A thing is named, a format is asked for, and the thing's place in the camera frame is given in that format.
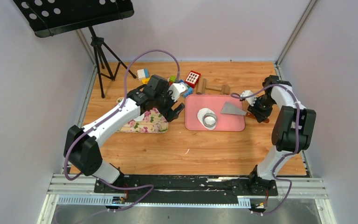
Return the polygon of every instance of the white wall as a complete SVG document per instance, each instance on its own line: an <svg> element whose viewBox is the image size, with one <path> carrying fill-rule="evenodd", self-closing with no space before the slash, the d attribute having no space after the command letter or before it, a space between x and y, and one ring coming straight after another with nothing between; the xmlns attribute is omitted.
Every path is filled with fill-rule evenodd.
<svg viewBox="0 0 358 224"><path fill-rule="evenodd" d="M283 63L317 112L307 158L339 224L358 223L358 1L320 0Z"/></svg>
<svg viewBox="0 0 358 224"><path fill-rule="evenodd" d="M0 0L0 224L34 224L92 65L74 32L37 38Z"/></svg>
<svg viewBox="0 0 358 224"><path fill-rule="evenodd" d="M270 61L278 58L308 0L132 2L132 17L95 26L123 60L160 48L180 60ZM88 29L83 31L90 37ZM170 60L161 53L142 59Z"/></svg>

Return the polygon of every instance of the pink tray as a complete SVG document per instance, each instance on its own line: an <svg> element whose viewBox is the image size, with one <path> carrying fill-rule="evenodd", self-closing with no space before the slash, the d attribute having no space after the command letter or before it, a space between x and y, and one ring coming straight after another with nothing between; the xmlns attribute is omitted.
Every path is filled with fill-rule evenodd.
<svg viewBox="0 0 358 224"><path fill-rule="evenodd" d="M186 97L186 128L191 131L209 131L197 119L197 113L200 109L209 108L217 117L216 128L212 131L242 131L245 128L244 116L220 113L227 101L242 109L242 102L228 95L190 95Z"/></svg>

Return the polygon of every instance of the floral cloth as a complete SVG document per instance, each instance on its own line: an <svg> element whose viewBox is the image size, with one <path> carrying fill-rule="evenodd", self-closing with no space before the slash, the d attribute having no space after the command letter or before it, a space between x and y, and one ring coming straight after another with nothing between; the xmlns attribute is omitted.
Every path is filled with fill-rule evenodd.
<svg viewBox="0 0 358 224"><path fill-rule="evenodd" d="M123 98L119 98L116 103L120 103L122 100ZM156 108L146 111L144 115L142 121L131 120L117 132L165 133L168 131L168 122Z"/></svg>

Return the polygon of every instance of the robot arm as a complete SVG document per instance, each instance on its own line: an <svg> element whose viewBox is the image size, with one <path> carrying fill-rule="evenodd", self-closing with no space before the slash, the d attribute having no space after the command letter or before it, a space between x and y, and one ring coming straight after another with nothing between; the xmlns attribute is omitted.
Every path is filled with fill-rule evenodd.
<svg viewBox="0 0 358 224"><path fill-rule="evenodd" d="M290 82L279 80L278 76L269 76L263 82L263 86L271 84L279 84L280 86L273 86L265 90L265 94L260 97L246 98L249 102L248 111L251 112L259 123L265 121L272 112L272 105L277 104L280 108L278 119L276 120L274 129L272 131L271 140L272 148L270 149L264 160L255 166L254 170L249 175L249 188L258 190L270 189L274 185L274 177L272 175L274 166L278 161L289 153L293 153L296 147L296 113L297 106L300 109L299 120L299 149L306 150L311 141L312 132L315 124L316 113L314 110L305 108L296 98L289 94L292 92ZM250 96L251 91L244 91L241 97ZM277 174L282 166L294 155L286 156L281 163L275 168Z"/></svg>
<svg viewBox="0 0 358 224"><path fill-rule="evenodd" d="M116 107L96 121L85 125L82 129L77 126L72 126L68 130L64 156L66 156L70 145L75 139L84 133L83 130L92 128L93 130L75 145L69 155L69 161L85 176L93 175L106 182L113 183L123 174L116 167L102 159L99 148L127 122L154 107L158 109L168 122L178 118L179 113L185 106L182 103L175 110L172 110L172 106L177 102L180 94L186 91L186 89L183 83L175 83L169 86L167 80L153 75L147 85L142 85L131 90L125 102L120 102ZM118 113L96 127L96 124L116 110L118 110Z"/></svg>

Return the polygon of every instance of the black mount plate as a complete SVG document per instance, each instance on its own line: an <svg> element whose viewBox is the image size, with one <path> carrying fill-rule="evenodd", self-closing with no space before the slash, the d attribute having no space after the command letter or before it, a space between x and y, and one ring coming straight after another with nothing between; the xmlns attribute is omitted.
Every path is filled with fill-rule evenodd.
<svg viewBox="0 0 358 224"><path fill-rule="evenodd" d="M237 196L265 196L265 192L251 192L245 186L247 176L220 176L220 175L125 175L114 185L123 187L153 184L154 190L144 198L145 203L208 203L229 204L238 203ZM149 189L128 191L127 202L134 202ZM100 181L96 181L96 193L124 193L122 190L112 189ZM278 192L272 189L270 196L277 196Z"/></svg>
<svg viewBox="0 0 358 224"><path fill-rule="evenodd" d="M131 0L13 1L37 37L53 36L134 15Z"/></svg>

